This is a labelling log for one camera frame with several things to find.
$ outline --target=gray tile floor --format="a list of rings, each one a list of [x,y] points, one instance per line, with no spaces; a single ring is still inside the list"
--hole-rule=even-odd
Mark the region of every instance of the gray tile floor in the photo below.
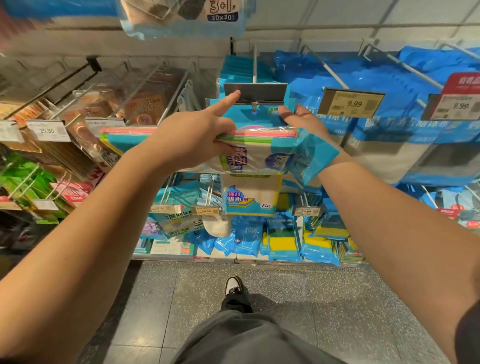
[[[83,364],[169,364],[239,275],[253,308],[349,364],[448,364],[370,269],[132,261]]]

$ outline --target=left hand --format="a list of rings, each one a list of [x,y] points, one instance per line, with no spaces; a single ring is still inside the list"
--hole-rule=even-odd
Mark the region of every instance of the left hand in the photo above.
[[[228,144],[216,137],[237,129],[235,123],[223,114],[240,97],[232,93],[205,110],[176,112],[163,120],[157,130],[137,147],[144,153],[168,165],[172,172],[196,167],[221,154],[234,154]]]

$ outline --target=price 29.90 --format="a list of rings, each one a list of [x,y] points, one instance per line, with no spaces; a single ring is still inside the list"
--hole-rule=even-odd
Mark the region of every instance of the price 29.90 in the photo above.
[[[454,109],[468,109],[470,107],[470,104],[465,104],[463,102],[457,102],[453,105]]]
[[[353,106],[355,108],[359,108],[360,106],[362,106],[362,102],[361,101],[349,101],[348,106]]]

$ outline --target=black and white sneaker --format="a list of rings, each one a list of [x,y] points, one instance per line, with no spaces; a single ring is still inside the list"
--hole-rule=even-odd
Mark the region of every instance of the black and white sneaker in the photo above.
[[[230,293],[241,293],[243,291],[243,283],[238,276],[233,276],[227,279],[225,284],[225,297]]]

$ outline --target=barcode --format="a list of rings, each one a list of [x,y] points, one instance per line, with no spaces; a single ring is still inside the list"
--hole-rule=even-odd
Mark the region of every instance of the barcode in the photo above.
[[[473,114],[475,112],[480,112],[480,102],[476,102],[473,104],[472,108],[470,109],[470,114]]]
[[[378,101],[377,100],[368,100],[367,104],[365,105],[364,111],[373,111],[377,108]]]

